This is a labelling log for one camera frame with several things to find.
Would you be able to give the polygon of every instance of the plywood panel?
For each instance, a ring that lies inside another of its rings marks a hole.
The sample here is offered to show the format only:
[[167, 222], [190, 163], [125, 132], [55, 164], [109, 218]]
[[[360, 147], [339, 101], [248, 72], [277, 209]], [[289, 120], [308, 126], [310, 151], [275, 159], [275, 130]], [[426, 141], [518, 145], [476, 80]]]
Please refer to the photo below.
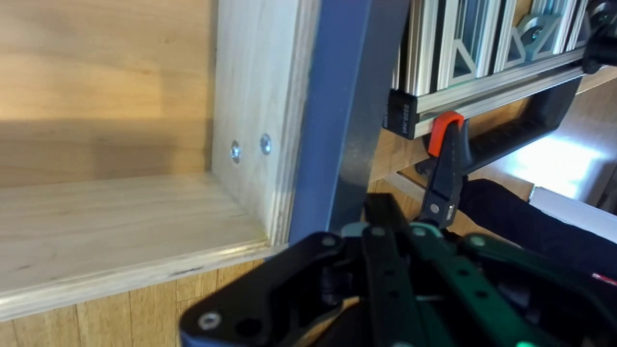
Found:
[[86, 347], [131, 346], [131, 299], [127, 294], [77, 305], [79, 338]]
[[177, 346], [175, 282], [131, 292], [133, 347]]
[[[212, 172], [275, 245], [287, 242], [318, 8], [318, 0], [217, 4]], [[233, 141], [239, 163], [229, 159]]]
[[0, 342], [3, 347], [17, 347], [17, 336], [11, 321], [0, 323]]
[[254, 269], [252, 263], [241, 263], [241, 265], [217, 271], [216, 288], [225, 288], [227, 284], [235, 282], [237, 278], [250, 272], [252, 269]]
[[0, 4], [0, 188], [208, 168], [214, 0]]
[[179, 317], [262, 261], [248, 261], [129, 294], [0, 323], [1, 347], [179, 346]]
[[617, 80], [617, 68], [605, 66], [597, 74], [584, 78], [576, 95], [588, 93], [588, 91], [597, 89], [601, 85], [607, 85], [615, 80]]
[[13, 323], [19, 347], [77, 347], [77, 309], [57, 309]]
[[258, 255], [262, 226], [210, 176], [0, 191], [0, 319]]

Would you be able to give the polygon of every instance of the screw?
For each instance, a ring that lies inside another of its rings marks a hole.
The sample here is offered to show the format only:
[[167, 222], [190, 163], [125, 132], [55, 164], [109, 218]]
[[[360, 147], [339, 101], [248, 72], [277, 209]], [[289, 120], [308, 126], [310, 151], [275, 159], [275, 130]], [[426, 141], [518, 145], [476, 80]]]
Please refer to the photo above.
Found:
[[269, 157], [269, 153], [271, 153], [271, 137], [268, 134], [264, 134], [258, 143], [262, 147], [262, 155]]
[[416, 238], [426, 238], [426, 230], [414, 228], [414, 230], [412, 230], [412, 236], [416, 236]]
[[333, 247], [333, 245], [335, 245], [335, 240], [333, 240], [333, 238], [323, 238], [323, 240], [322, 240], [322, 245], [323, 245], [323, 247]]
[[219, 326], [221, 319], [217, 313], [206, 313], [198, 319], [198, 328], [204, 332], [216, 330]]
[[385, 236], [385, 230], [381, 230], [381, 228], [372, 228], [370, 234], [372, 234], [374, 238], [383, 238], [383, 236]]
[[468, 242], [474, 247], [484, 247], [485, 245], [485, 242], [482, 238], [478, 238], [478, 236], [472, 236]]
[[229, 151], [231, 163], [239, 164], [241, 157], [243, 157], [243, 149], [239, 147], [237, 141], [231, 143], [231, 151]]
[[431, 213], [431, 215], [439, 215], [439, 211], [441, 211], [441, 209], [439, 209], [437, 205], [430, 205], [430, 213]]

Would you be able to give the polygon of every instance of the screw hole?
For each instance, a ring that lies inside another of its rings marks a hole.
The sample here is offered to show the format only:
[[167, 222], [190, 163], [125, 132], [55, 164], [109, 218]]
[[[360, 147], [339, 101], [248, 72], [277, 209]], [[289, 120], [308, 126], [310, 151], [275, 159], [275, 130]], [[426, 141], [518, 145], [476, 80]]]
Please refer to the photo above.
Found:
[[216, 330], [219, 326], [219, 315], [217, 313], [206, 313], [198, 319], [198, 326], [208, 332]]
[[239, 324], [235, 324], [235, 332], [243, 338], [250, 338], [262, 332], [262, 323], [254, 319], [244, 319]]

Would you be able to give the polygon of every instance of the orange clamp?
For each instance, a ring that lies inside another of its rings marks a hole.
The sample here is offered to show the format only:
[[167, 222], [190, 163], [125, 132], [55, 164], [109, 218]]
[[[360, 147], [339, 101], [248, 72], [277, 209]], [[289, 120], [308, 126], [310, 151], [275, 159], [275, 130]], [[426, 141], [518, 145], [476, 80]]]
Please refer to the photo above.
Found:
[[430, 143], [428, 143], [430, 157], [437, 159], [441, 155], [445, 132], [451, 124], [457, 124], [458, 130], [462, 130], [464, 118], [457, 112], [445, 112], [435, 118], [433, 126], [431, 126]]

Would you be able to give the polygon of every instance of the white surface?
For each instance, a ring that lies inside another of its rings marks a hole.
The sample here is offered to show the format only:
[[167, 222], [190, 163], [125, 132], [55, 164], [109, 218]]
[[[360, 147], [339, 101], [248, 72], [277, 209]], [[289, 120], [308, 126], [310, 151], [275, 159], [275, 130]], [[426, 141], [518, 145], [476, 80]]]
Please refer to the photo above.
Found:
[[565, 224], [578, 226], [617, 244], [617, 217], [609, 213], [566, 199], [543, 188], [536, 188], [532, 191], [530, 205]]

